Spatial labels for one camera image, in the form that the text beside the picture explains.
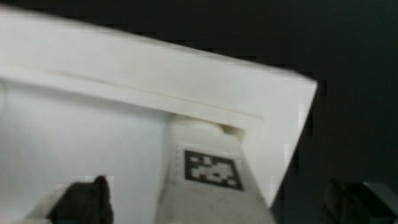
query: qr-like code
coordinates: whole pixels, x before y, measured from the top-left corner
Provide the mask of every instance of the qr-like code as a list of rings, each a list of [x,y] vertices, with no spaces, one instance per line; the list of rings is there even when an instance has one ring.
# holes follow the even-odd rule
[[[186,150],[186,179],[244,190],[235,161]]]

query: black object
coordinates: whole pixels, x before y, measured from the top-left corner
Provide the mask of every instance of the black object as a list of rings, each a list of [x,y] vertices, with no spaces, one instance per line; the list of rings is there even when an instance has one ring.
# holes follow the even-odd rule
[[[324,204],[324,224],[395,224],[397,206],[398,197],[385,185],[344,184],[333,180]]]
[[[75,183],[56,204],[49,219],[54,224],[113,224],[111,188],[104,176],[93,183]]]

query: white box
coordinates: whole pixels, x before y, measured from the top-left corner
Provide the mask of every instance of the white box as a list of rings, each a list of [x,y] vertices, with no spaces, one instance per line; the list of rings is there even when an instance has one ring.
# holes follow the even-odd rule
[[[173,114],[242,130],[273,204],[317,90],[294,71],[4,6],[0,80],[3,223],[99,174],[116,223],[154,222]]]

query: dark background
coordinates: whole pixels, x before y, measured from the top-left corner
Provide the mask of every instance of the dark background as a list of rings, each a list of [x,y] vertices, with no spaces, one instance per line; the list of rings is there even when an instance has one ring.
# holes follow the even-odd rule
[[[29,0],[4,3],[298,70],[321,82],[274,214],[319,223],[331,177],[398,192],[397,0]]]

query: white surface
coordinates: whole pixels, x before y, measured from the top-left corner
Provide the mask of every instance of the white surface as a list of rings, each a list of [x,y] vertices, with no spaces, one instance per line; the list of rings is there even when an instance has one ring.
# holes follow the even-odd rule
[[[175,117],[166,133],[168,173],[157,224],[274,224],[237,136],[186,116]],[[203,157],[207,166],[200,162],[196,168],[187,167],[186,151],[228,159],[230,163],[216,162],[212,157]],[[193,177],[196,171],[203,172],[207,180],[214,183],[219,179],[214,174],[219,172],[221,178],[232,177],[235,184],[241,182],[242,189],[203,183],[200,178],[196,181],[189,180],[187,171]]]
[[[273,203],[317,83],[290,71],[8,7],[0,8],[0,49],[6,80],[246,130],[244,152]]]
[[[0,116],[0,223],[31,213],[58,185],[111,177],[116,223],[154,223],[170,114],[8,85]]]
[[[47,219],[26,219],[22,221],[13,222],[13,224],[52,224]]]

